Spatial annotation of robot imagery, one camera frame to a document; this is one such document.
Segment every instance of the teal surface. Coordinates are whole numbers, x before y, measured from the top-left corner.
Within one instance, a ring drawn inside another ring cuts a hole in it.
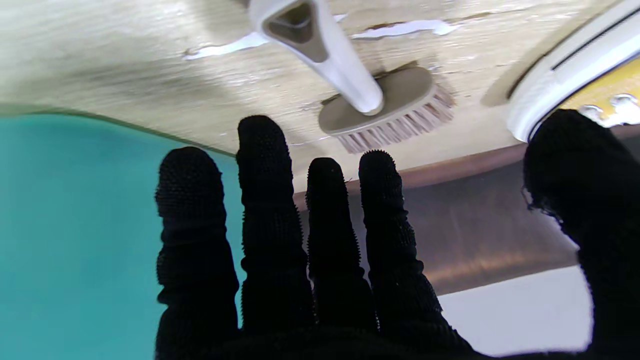
[[[0,359],[152,359],[157,169],[182,146],[100,120],[0,119]],[[210,155],[242,281],[236,161]]]

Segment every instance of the finger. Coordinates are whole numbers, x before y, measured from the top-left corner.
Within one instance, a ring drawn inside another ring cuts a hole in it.
[[[237,153],[244,204],[243,328],[286,331],[314,323],[307,255],[293,203],[291,159],[282,130],[254,116],[238,125]]]
[[[380,332],[423,352],[470,349],[442,317],[438,298],[422,273],[424,265],[416,259],[402,179],[391,156],[383,151],[362,156],[360,189]]]
[[[307,208],[309,277],[314,282],[319,324],[377,331],[342,169],[333,159],[315,159],[309,166]]]
[[[169,152],[156,190],[163,219],[157,276],[168,306],[156,339],[156,359],[194,358],[237,334],[238,280],[226,239],[220,171],[202,150]]]

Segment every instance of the brush handle grip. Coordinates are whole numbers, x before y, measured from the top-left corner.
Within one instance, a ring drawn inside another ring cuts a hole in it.
[[[249,16],[256,32],[291,50],[360,113],[380,112],[382,90],[323,0],[252,0]]]

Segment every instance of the brush bristles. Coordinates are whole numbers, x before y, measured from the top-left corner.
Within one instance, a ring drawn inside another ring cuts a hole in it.
[[[412,108],[408,113],[398,114],[389,122],[337,138],[350,154],[358,154],[430,133],[453,119],[451,108],[455,101],[443,88],[436,86],[435,94],[426,100],[427,103]]]

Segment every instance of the white plastic rim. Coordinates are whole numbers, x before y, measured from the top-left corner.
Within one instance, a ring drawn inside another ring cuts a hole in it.
[[[328,5],[323,0],[305,1],[312,3],[316,8],[320,36],[329,55],[324,62],[314,62],[295,48],[271,37],[264,31],[264,23],[268,19],[300,0],[252,0],[249,4],[249,18],[254,30],[270,41],[277,42],[292,51],[333,85],[336,91],[359,112],[366,114],[379,111],[383,104],[382,90],[358,58],[350,39],[334,20]]]
[[[526,74],[511,96],[507,128],[528,142],[562,102],[639,53],[640,1],[624,0],[564,40]]]

